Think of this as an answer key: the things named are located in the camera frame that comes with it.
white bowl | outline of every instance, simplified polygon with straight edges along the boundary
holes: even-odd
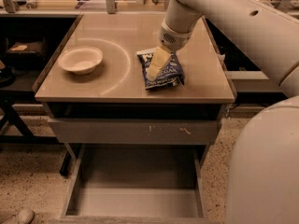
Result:
[[[65,71],[86,75],[91,73],[102,60],[102,50],[84,46],[63,52],[58,58],[58,64]]]

open drawer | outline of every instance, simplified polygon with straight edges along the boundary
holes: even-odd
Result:
[[[195,149],[85,145],[64,217],[203,216]]]

terrazzo floor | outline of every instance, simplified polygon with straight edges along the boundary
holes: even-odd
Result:
[[[222,120],[219,136],[202,170],[207,217],[212,221],[224,221],[230,154],[235,139],[253,116],[252,113],[235,114]],[[21,117],[34,134],[53,135],[48,117]],[[19,134],[19,131],[7,124],[0,134]],[[23,208],[36,213],[32,223],[59,218],[70,184],[69,176],[59,174],[64,155],[61,145],[0,144],[0,223],[18,223],[16,215]]]

bowl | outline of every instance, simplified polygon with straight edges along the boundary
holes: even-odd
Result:
[[[67,72],[86,75],[90,74],[102,60],[102,50],[84,46],[64,51],[58,58],[58,64]]]

speckled floor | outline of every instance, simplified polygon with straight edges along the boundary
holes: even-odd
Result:
[[[223,222],[228,162],[235,139],[252,114],[222,120],[222,128],[207,154],[203,168],[203,190],[207,216]],[[53,135],[46,116],[22,116],[34,134]],[[19,133],[6,125],[0,134]],[[32,223],[47,223],[62,212],[69,177],[59,174],[65,149],[57,145],[0,144],[0,223],[17,223],[23,208],[35,211]]]

